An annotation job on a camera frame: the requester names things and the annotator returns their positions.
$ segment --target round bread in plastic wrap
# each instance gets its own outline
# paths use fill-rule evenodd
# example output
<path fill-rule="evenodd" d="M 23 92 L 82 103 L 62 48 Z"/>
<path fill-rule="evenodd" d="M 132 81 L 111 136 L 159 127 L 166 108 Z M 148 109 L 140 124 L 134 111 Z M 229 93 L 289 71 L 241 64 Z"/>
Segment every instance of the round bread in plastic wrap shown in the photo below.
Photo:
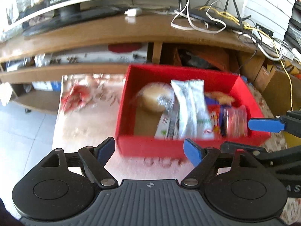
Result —
<path fill-rule="evenodd" d="M 139 92 L 141 105 L 151 112 L 163 112 L 172 107 L 175 94 L 172 87 L 162 82 L 153 82 Z"/>

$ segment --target yellow cable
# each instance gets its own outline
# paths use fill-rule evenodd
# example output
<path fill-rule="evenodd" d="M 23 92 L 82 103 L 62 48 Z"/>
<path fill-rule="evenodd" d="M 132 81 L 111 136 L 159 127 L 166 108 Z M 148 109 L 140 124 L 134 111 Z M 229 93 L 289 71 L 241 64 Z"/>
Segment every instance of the yellow cable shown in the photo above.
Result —
<path fill-rule="evenodd" d="M 210 7 L 209 6 L 202 6 L 201 8 L 199 8 L 199 10 L 206 9 L 206 8 L 209 9 Z M 220 12 L 217 9 L 212 8 L 212 7 L 210 9 L 212 9 L 213 11 L 215 11 L 219 16 L 222 16 L 224 18 L 232 20 L 232 21 L 234 21 L 238 25 L 240 24 L 239 20 L 237 18 L 235 18 L 232 14 L 230 14 L 228 12 L 224 12 L 224 11 Z M 264 36 L 266 36 L 267 38 L 269 38 L 273 42 L 273 45 L 274 45 L 274 48 L 276 50 L 276 54 L 277 54 L 278 58 L 280 57 L 274 40 L 272 38 L 270 38 L 266 33 L 264 33 L 262 30 L 259 30 L 259 29 L 255 28 L 255 27 L 251 27 L 247 22 L 244 22 L 244 21 L 243 21 L 243 27 L 245 29 L 248 29 L 248 30 L 258 31 L 259 33 L 261 33 Z M 285 71 L 285 73 L 286 73 L 286 75 L 287 75 L 287 77 L 288 77 L 288 79 L 290 81 L 290 107 L 293 110 L 293 85 L 292 85 L 292 80 L 290 79 L 290 75 L 288 74 L 287 70 L 285 69 L 285 66 L 284 66 L 284 64 L 283 64 L 283 62 L 282 62 L 281 59 L 280 59 L 280 62 L 281 62 L 281 65 L 282 65 L 282 67 L 283 67 L 283 69 L 284 69 L 284 71 Z"/>

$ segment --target silver snack package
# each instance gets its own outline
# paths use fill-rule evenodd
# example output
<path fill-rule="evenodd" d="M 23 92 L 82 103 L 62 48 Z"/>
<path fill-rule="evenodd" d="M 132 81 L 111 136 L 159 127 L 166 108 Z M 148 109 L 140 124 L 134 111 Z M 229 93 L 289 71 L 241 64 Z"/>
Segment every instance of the silver snack package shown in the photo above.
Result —
<path fill-rule="evenodd" d="M 204 97 L 204 81 L 172 80 L 180 104 L 179 139 L 214 139 L 213 127 Z"/>

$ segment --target floor tile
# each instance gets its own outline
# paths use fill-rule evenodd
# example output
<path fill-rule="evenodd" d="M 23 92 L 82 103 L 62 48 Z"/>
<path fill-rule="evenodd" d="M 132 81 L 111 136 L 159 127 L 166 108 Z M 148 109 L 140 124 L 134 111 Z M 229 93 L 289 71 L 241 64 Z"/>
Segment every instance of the floor tile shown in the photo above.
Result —
<path fill-rule="evenodd" d="M 55 115 L 45 116 L 37 133 L 36 140 L 52 144 L 56 118 L 57 117 Z"/>
<path fill-rule="evenodd" d="M 0 127 L 9 133 L 35 139 L 45 114 L 33 111 L 25 114 L 24 108 L 10 102 L 7 106 L 0 105 Z"/>
<path fill-rule="evenodd" d="M 33 140 L 3 130 L 0 130 L 0 137 L 0 197 L 6 209 L 18 217 L 11 193 L 23 177 Z"/>
<path fill-rule="evenodd" d="M 44 143 L 35 140 L 26 163 L 24 174 L 28 173 L 35 165 L 37 165 L 51 150 L 52 143 Z"/>

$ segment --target red box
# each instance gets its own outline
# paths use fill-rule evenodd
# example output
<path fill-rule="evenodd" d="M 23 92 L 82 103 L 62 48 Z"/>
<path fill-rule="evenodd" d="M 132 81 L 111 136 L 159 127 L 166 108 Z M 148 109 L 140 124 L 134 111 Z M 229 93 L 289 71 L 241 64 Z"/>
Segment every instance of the red box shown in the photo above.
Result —
<path fill-rule="evenodd" d="M 158 140 L 153 137 L 134 135 L 136 106 L 133 104 L 133 99 L 137 92 L 148 83 L 165 82 L 170 84 L 172 79 L 180 81 L 202 79 L 206 92 L 221 91 L 236 99 L 236 102 L 233 103 L 234 107 L 245 105 L 248 120 L 253 117 L 264 117 L 248 87 L 237 75 L 190 67 L 130 65 L 122 93 L 115 133 L 116 142 L 122 155 L 186 158 L 183 152 L 183 140 Z M 259 146 L 269 137 L 270 133 L 248 130 L 246 138 L 195 140 L 195 142 L 203 148 L 211 146 L 219 149 L 219 146 L 225 141 Z"/>

